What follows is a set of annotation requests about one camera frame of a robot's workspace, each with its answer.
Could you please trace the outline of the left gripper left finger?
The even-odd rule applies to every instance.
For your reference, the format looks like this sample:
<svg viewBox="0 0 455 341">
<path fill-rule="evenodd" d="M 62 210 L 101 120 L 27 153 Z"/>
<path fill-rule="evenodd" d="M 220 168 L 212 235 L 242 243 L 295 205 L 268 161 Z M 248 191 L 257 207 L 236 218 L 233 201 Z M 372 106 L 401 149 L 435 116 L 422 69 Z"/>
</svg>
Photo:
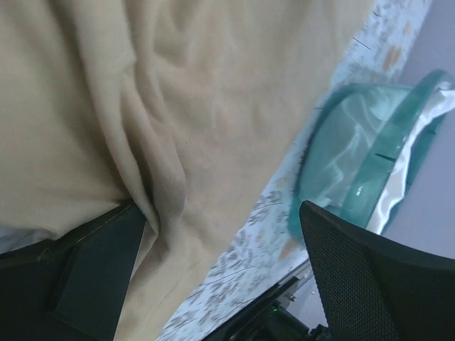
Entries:
<svg viewBox="0 0 455 341">
<path fill-rule="evenodd" d="M 2 340 L 113 340 L 146 218 L 133 202 L 1 255 Z"/>
</svg>

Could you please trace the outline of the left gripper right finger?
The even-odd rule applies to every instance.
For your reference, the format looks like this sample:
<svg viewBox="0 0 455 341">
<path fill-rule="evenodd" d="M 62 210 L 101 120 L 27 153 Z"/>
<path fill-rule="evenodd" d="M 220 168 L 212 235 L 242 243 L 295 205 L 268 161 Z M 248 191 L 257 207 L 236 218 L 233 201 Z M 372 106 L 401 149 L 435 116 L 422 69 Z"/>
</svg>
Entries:
<svg viewBox="0 0 455 341">
<path fill-rule="evenodd" d="M 299 210 L 332 340 L 453 340 L 454 260 L 305 201 Z"/>
</svg>

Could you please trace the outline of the tan t shirt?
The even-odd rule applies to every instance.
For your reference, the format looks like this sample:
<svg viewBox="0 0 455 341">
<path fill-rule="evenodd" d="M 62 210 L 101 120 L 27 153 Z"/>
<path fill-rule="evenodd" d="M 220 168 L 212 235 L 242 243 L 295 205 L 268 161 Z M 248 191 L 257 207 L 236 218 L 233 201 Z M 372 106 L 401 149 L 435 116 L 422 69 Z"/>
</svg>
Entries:
<svg viewBox="0 0 455 341">
<path fill-rule="evenodd" d="M 125 202 L 113 340 L 155 340 L 246 223 L 372 1 L 2 1 L 1 255 Z"/>
</svg>

